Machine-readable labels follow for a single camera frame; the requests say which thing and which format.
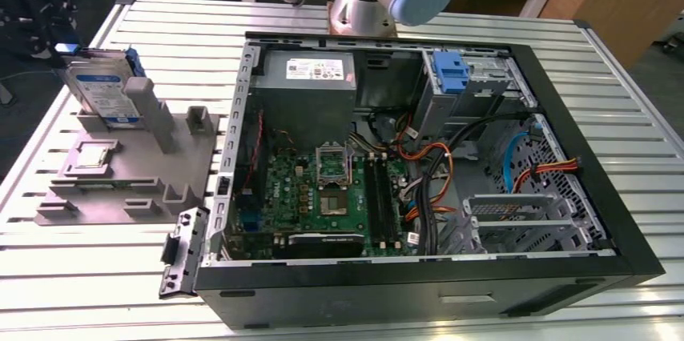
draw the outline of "green motherboard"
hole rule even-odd
[[[354,233],[365,236],[364,256],[393,256],[409,254],[401,239],[378,246],[372,243],[369,210],[366,199],[365,159],[353,157],[348,162],[352,170],[349,185],[318,187],[318,176],[340,176],[345,164],[333,157],[321,157],[321,171],[317,172],[317,158],[310,154],[295,156],[278,154],[269,160],[265,190],[265,206],[253,219],[258,220],[251,232],[243,234],[246,259],[273,259],[274,236],[281,233]],[[397,181],[406,175],[402,161],[388,160],[388,176],[392,185],[386,193],[394,194]],[[393,202],[393,225],[401,234],[398,204]]]

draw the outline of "metal table surface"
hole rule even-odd
[[[322,34],[326,10],[135,0],[115,6],[92,46],[138,49],[173,112],[202,104],[226,116],[246,30]],[[682,339],[684,146],[593,32],[569,21],[444,14],[401,36],[533,47],[667,274],[541,318],[234,332],[199,299],[158,300],[173,225],[34,224],[80,129],[64,88],[0,186],[0,339]]]

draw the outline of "red cable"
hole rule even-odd
[[[253,178],[254,164],[257,163],[257,158],[259,156],[261,136],[262,136],[263,132],[265,132],[265,112],[261,111],[259,112],[259,135],[257,136],[257,145],[254,147],[253,158],[250,160],[249,173],[247,173],[247,178],[245,179],[243,190],[247,187],[249,181]]]

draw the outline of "blue cable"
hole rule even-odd
[[[513,139],[509,142],[509,146],[505,148],[503,173],[504,173],[505,190],[508,193],[511,193],[513,191],[513,179],[511,178],[511,160],[513,159],[513,150],[517,147],[517,140],[525,136],[527,136],[527,131],[516,134],[513,136]]]

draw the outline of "metal bracket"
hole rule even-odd
[[[163,269],[159,298],[195,297],[195,276],[201,265],[202,244],[210,212],[203,207],[179,214],[175,231],[163,244]]]

